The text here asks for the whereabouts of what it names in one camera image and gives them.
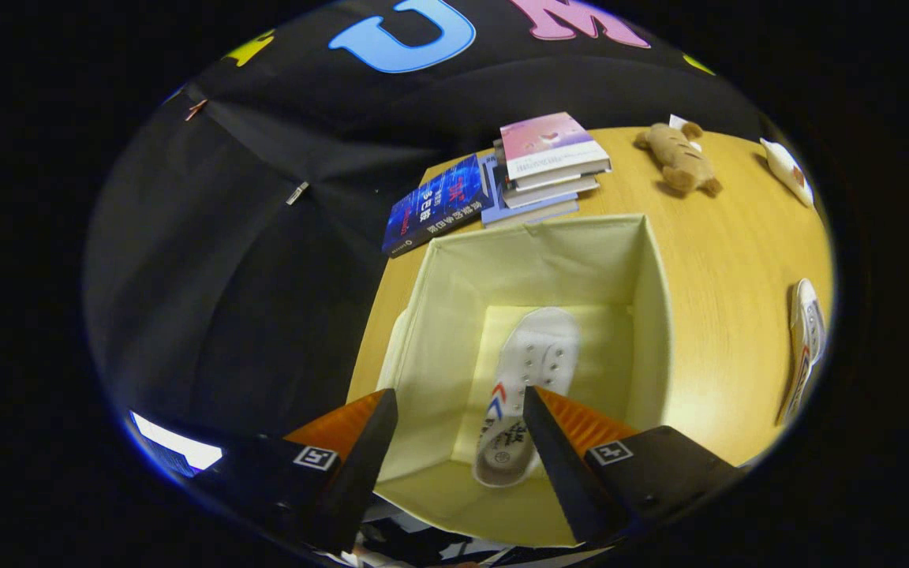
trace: blue letter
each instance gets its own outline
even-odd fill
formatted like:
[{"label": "blue letter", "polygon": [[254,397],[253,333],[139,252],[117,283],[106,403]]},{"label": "blue letter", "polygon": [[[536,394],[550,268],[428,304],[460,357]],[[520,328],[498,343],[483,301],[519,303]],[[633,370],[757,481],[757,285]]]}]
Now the blue letter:
[{"label": "blue letter", "polygon": [[383,73],[408,73],[461,54],[473,39],[472,22],[441,0],[405,0],[392,8],[396,12],[415,10],[436,23],[440,37],[425,46],[409,47],[381,28],[383,18],[374,16],[351,25],[328,44],[331,50],[346,48],[362,62]]}]

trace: stack of books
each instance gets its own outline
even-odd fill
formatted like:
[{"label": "stack of books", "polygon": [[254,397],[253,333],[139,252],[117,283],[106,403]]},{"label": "stack of books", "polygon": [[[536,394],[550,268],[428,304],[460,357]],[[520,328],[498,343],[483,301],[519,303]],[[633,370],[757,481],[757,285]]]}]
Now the stack of books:
[{"label": "stack of books", "polygon": [[599,186],[595,175],[612,171],[609,154],[566,112],[503,126],[493,147],[495,164],[483,162],[487,181],[493,179],[494,204],[483,210],[487,227],[576,211],[577,194]]}]

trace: white plush toy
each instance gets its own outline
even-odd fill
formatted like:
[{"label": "white plush toy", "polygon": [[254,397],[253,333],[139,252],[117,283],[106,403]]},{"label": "white plush toy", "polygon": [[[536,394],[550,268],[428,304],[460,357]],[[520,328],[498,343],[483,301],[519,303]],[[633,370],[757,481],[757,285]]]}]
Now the white plush toy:
[{"label": "white plush toy", "polygon": [[812,207],[812,188],[805,179],[805,174],[798,167],[798,163],[791,157],[791,153],[783,145],[772,141],[760,139],[767,151],[767,164],[776,179],[781,180],[787,189],[790,189],[802,201],[802,204]]}]

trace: metal clip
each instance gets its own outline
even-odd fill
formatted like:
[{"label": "metal clip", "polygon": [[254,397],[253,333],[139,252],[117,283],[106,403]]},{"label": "metal clip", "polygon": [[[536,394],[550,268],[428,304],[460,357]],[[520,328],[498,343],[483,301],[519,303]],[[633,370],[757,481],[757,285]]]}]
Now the metal clip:
[{"label": "metal clip", "polygon": [[188,122],[192,118],[195,118],[195,115],[198,114],[202,107],[205,107],[205,103],[209,102],[209,99],[202,99],[202,101],[191,108],[188,109],[188,116],[185,118],[185,122]]},{"label": "metal clip", "polygon": [[300,194],[303,193],[304,190],[306,190],[306,189],[307,189],[307,182],[304,182],[304,183],[298,185],[297,189],[293,190],[293,195],[291,195],[290,197],[288,197],[286,199],[286,204],[293,205],[293,202],[296,201],[297,198],[300,197]]}]

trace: pink letter m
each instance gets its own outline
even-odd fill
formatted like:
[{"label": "pink letter m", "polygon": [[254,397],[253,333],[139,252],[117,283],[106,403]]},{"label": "pink letter m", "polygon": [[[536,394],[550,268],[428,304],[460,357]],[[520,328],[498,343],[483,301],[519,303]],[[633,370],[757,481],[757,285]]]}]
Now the pink letter m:
[{"label": "pink letter m", "polygon": [[595,22],[598,21],[605,29],[605,35],[613,42],[625,43],[627,46],[634,47],[650,47],[619,18],[588,4],[571,0],[563,0],[563,2],[559,2],[559,0],[510,0],[510,2],[515,4],[535,24],[534,28],[531,28],[531,35],[538,39],[571,39],[577,35],[573,29],[556,22],[551,15],[555,14],[574,28],[580,29],[588,37],[598,37],[598,28],[595,26]]}]

